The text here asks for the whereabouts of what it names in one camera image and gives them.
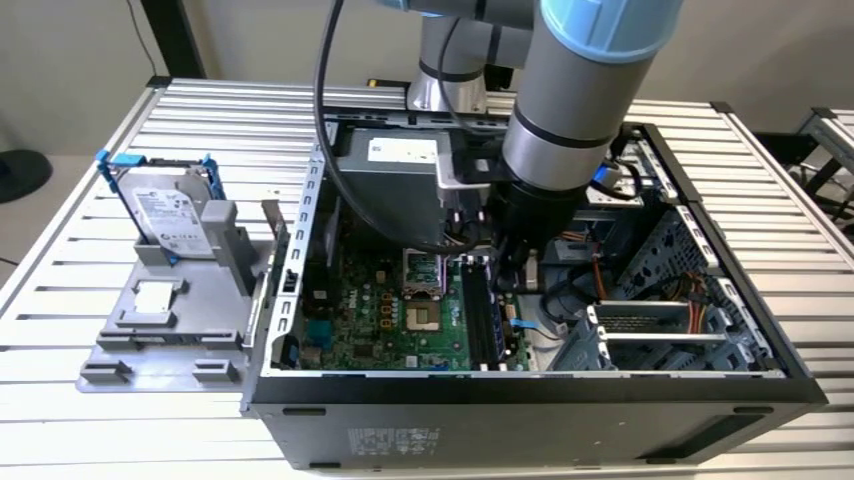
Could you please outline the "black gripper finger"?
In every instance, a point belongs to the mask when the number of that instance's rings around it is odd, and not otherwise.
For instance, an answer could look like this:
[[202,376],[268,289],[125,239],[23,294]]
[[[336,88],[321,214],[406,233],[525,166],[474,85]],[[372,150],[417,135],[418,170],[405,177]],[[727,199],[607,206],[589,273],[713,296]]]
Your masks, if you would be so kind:
[[492,256],[491,290],[511,291],[515,288],[515,267],[512,264],[513,247],[511,242],[501,242]]
[[540,291],[539,252],[521,245],[517,254],[517,275],[515,292],[517,294],[536,294]]

